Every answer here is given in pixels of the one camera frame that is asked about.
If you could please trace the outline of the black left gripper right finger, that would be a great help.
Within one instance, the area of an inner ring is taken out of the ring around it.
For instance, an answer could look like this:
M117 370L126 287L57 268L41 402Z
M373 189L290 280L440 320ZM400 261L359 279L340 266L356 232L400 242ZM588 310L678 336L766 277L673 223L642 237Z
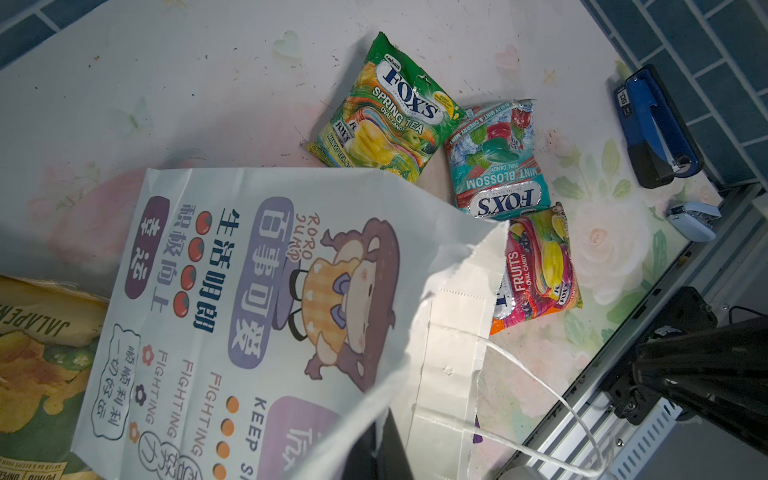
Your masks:
M414 479L391 409L376 421L376 478Z

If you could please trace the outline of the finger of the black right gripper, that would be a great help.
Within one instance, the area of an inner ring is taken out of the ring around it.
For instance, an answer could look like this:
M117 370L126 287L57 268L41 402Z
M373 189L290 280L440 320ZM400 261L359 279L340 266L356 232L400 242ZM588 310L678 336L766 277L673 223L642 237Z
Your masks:
M637 353L634 380L649 388L687 377L767 380L767 319L648 342Z
M666 379L659 393L767 455L766 379Z

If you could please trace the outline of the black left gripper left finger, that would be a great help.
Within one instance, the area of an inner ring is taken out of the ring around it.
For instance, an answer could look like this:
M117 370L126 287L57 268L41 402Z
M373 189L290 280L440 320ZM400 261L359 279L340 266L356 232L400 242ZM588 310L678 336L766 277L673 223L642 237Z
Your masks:
M376 480L378 465L376 432L369 428L353 445L341 476L342 480Z

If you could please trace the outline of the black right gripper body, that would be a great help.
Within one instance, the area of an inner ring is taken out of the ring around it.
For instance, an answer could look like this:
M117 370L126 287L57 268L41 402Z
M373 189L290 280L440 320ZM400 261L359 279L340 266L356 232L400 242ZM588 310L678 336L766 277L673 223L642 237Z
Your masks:
M717 324L717 317L700 293L691 286L680 287L600 383L599 388L609 396L614 414L639 426L661 399L659 394L634 380L632 363L638 358L640 345L714 329Z

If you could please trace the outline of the orange snack packet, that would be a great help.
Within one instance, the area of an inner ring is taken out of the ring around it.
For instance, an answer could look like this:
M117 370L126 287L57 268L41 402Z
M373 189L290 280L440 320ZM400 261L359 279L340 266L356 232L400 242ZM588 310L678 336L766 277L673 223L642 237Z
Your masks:
M509 221L490 333L583 305L561 203Z

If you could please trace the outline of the white patterned paper bag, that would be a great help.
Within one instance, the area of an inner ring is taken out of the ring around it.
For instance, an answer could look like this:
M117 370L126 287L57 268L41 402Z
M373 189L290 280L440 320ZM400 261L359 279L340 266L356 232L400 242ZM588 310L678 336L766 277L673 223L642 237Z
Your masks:
M507 225L368 169L145 174L73 452L105 479L340 479L389 409L464 479Z

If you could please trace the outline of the teal Fox's mint blossom candy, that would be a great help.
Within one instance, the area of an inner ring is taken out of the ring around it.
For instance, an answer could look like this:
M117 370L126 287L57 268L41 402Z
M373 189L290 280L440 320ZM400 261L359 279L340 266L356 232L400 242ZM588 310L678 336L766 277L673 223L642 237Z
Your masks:
M509 220L551 206L534 156L533 99L483 104L445 142L455 205L476 217Z

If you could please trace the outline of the yellow kettle chips bag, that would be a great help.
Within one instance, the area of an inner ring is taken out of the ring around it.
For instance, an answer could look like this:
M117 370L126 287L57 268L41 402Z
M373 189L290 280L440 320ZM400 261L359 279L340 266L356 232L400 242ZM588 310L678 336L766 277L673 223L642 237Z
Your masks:
M2 478L96 478L71 444L106 312L84 293L2 278Z

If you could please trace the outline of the green Fox's spring tea candy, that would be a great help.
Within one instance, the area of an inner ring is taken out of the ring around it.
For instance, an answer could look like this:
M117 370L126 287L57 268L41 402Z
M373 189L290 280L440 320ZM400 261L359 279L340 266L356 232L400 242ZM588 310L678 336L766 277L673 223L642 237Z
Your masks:
M466 112L379 33L357 79L307 150L329 167L373 168L418 181Z

